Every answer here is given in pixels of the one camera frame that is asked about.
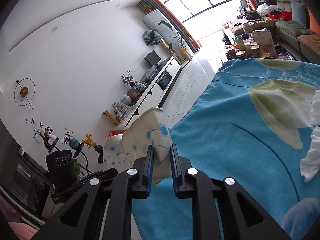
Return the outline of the olive green sectional sofa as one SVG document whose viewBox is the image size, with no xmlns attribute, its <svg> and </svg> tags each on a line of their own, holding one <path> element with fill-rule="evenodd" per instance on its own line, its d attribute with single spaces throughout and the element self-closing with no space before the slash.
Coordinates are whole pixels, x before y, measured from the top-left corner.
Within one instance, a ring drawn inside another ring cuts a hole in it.
<svg viewBox="0 0 320 240">
<path fill-rule="evenodd" d="M 295 48 L 302 60 L 319 64 L 319 24 L 303 0 L 276 0 L 283 12 L 292 14 L 291 20 L 275 23 L 276 35 Z"/>
</svg>

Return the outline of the white TV cabinet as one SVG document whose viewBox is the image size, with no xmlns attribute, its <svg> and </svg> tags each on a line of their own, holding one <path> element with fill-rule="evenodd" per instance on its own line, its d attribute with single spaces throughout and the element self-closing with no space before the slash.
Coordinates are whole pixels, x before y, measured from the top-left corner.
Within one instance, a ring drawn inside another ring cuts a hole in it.
<svg viewBox="0 0 320 240">
<path fill-rule="evenodd" d="M 146 83 L 146 89 L 133 100 L 130 105 L 131 112 L 120 126 L 127 128 L 146 110 L 151 107 L 162 107 L 181 71 L 179 63 L 173 56 L 164 60 L 152 79 Z"/>
</svg>

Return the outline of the white standing air conditioner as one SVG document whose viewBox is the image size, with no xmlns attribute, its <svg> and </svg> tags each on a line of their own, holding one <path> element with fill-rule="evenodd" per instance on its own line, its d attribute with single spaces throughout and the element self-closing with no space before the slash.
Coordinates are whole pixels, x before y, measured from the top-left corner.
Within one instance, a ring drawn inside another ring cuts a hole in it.
<svg viewBox="0 0 320 240">
<path fill-rule="evenodd" d="M 158 9 L 148 13 L 143 17 L 143 22 L 151 29 L 156 30 L 160 33 L 158 23 L 160 20 L 165 20 L 171 23 Z"/>
</svg>

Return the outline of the small black monitor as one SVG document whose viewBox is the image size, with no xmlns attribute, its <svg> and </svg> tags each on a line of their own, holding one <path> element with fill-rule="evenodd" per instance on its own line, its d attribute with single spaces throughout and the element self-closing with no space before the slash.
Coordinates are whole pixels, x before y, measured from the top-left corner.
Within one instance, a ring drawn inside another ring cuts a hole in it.
<svg viewBox="0 0 320 240">
<path fill-rule="evenodd" d="M 148 55 L 144 57 L 144 60 L 150 65 L 150 66 L 158 66 L 158 63 L 161 61 L 161 58 L 159 55 L 153 50 Z"/>
</svg>

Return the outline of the tall green potted plant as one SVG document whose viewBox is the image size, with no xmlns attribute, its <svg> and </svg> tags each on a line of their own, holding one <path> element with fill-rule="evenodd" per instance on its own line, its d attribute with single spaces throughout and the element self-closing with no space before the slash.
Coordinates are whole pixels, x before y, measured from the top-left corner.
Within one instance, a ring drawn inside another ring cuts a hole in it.
<svg viewBox="0 0 320 240">
<path fill-rule="evenodd" d="M 157 25 L 164 40 L 176 54 L 183 55 L 183 51 L 189 53 L 185 40 L 171 23 L 160 20 Z"/>
</svg>

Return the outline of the cluttered coffee table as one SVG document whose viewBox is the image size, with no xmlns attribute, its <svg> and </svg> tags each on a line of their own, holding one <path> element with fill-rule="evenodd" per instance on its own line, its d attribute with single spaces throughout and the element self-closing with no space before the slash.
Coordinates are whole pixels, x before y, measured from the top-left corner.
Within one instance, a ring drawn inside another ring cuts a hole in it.
<svg viewBox="0 0 320 240">
<path fill-rule="evenodd" d="M 280 39 L 276 37 L 275 26 L 266 27 L 263 29 L 258 29 L 258 31 L 261 31 L 261 30 L 269 30 L 271 33 L 273 45 L 274 45 L 275 51 L 277 53 L 277 55 L 274 57 L 275 59 L 277 59 L 278 56 L 280 55 L 281 59 L 296 60 L 297 61 L 297 59 L 293 55 L 293 50 L 291 48 L 290 48 L 291 49 L 290 51 L 287 50 L 287 48 L 289 48 L 289 45 L 287 43 L 281 43 L 281 42 L 278 43 L 278 41 Z M 226 44 L 225 47 L 231 46 L 233 44 L 237 45 L 236 40 L 235 40 L 236 36 L 233 34 L 233 32 L 231 31 L 231 29 L 229 27 L 228 28 L 223 27 L 222 31 L 223 31 L 223 42 L 225 42 L 225 44 Z M 252 33 L 240 34 L 241 38 L 244 41 L 244 44 L 247 45 L 246 50 L 247 50 L 248 56 L 253 55 L 252 51 L 251 51 L 252 46 L 259 45 L 260 48 L 262 48 L 262 46 L 251 37 L 251 35 L 252 35 Z"/>
</svg>

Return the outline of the white tissue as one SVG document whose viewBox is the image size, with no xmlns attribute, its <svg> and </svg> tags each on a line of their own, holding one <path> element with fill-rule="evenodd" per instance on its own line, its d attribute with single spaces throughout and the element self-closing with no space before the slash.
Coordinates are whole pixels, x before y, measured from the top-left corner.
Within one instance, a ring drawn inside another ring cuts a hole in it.
<svg viewBox="0 0 320 240">
<path fill-rule="evenodd" d="M 310 111 L 310 123 L 313 126 L 310 136 L 311 144 L 305 158 L 300 161 L 300 174 L 306 183 L 310 182 L 319 172 L 319 107 L 319 90 L 316 90 Z"/>
</svg>

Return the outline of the white blue patterned paper bag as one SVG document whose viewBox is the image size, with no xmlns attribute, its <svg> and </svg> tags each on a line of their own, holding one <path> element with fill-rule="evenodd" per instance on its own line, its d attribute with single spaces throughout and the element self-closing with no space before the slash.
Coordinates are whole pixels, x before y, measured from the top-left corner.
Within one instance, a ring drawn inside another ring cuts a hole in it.
<svg viewBox="0 0 320 240">
<path fill-rule="evenodd" d="M 152 183 L 155 185 L 171 177 L 169 152 L 172 139 L 164 111 L 158 107 L 146 110 L 123 134 L 105 139 L 104 169 L 115 168 L 122 172 L 132 168 L 135 160 L 146 156 L 150 145 L 154 149 Z"/>
</svg>

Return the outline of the grey orange left curtain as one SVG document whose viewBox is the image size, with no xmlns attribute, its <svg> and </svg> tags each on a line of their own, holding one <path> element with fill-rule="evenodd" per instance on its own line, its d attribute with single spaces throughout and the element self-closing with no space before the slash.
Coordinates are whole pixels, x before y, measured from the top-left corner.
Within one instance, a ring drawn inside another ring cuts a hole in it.
<svg viewBox="0 0 320 240">
<path fill-rule="evenodd" d="M 143 10 L 145 7 L 152 6 L 152 9 L 158 9 L 172 24 L 172 26 L 179 32 L 181 37 L 185 40 L 192 52 L 200 49 L 199 44 L 193 39 L 184 25 L 177 19 L 177 17 L 162 3 L 160 0 L 141 0 L 138 7 Z"/>
</svg>

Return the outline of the blue floral tablecloth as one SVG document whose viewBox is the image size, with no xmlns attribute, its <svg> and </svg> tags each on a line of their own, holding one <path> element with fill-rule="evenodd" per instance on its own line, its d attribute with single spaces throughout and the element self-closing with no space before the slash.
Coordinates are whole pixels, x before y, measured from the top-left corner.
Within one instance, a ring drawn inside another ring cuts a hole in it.
<svg viewBox="0 0 320 240">
<path fill-rule="evenodd" d="M 319 175 L 300 161 L 319 126 L 310 121 L 319 65 L 246 59 L 226 62 L 170 130 L 179 155 L 209 177 L 235 179 L 290 235 L 319 229 Z"/>
</svg>

